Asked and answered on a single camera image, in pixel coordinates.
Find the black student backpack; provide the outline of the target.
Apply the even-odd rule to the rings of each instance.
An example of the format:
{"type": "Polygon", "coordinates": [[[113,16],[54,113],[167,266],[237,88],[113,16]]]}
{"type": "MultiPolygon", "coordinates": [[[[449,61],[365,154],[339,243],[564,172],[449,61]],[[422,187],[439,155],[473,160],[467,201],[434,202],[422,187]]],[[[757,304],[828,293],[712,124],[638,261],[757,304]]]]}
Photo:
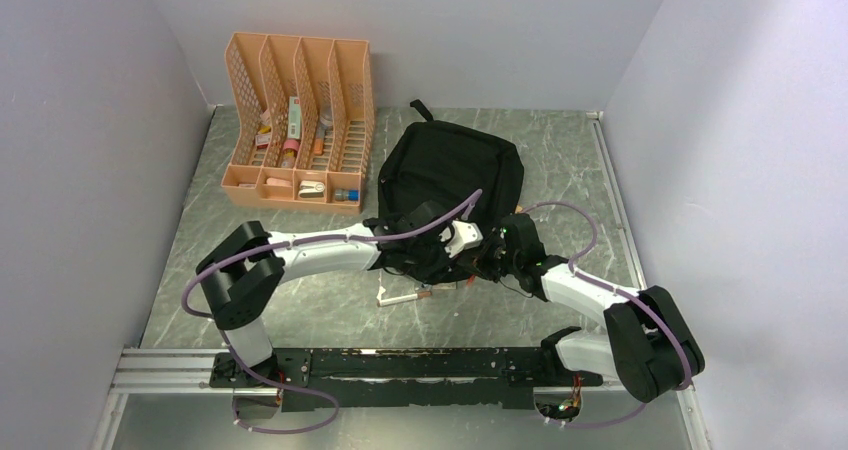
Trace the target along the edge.
{"type": "Polygon", "coordinates": [[[504,271],[495,261],[497,227],[517,207],[524,166],[508,140],[455,123],[437,120],[419,100],[411,102],[422,117],[410,124],[378,173],[378,215],[365,224],[377,235],[406,233],[431,223],[482,193],[459,219],[475,224],[482,244],[451,256],[440,239],[444,224],[410,239],[379,244],[375,268],[423,284],[452,283],[473,276],[497,281],[504,271]]]}

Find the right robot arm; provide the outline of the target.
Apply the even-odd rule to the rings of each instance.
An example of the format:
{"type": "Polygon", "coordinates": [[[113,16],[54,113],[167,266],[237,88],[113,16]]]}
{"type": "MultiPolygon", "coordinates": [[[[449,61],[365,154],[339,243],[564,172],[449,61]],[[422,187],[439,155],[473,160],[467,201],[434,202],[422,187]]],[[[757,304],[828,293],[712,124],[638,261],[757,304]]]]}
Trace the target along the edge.
{"type": "Polygon", "coordinates": [[[667,289],[618,286],[547,253],[526,214],[505,217],[499,236],[500,261],[523,290],[581,313],[602,330],[564,330],[552,337],[565,369],[617,380],[643,403],[686,387],[704,370],[704,355],[667,289]]]}

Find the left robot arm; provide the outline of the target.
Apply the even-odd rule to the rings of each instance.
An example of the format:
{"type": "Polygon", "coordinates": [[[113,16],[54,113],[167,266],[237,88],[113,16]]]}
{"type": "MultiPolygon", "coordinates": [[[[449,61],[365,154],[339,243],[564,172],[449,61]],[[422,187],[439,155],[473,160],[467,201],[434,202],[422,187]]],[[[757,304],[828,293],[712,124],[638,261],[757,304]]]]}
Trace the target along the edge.
{"type": "Polygon", "coordinates": [[[209,309],[200,315],[212,319],[230,351],[255,368],[274,354],[262,315],[281,284],[337,270],[398,270],[404,264],[419,270],[450,259],[455,226],[470,208],[442,211],[426,204],[410,216],[300,234],[269,232],[249,221],[198,264],[186,289],[201,287],[209,309]]]}

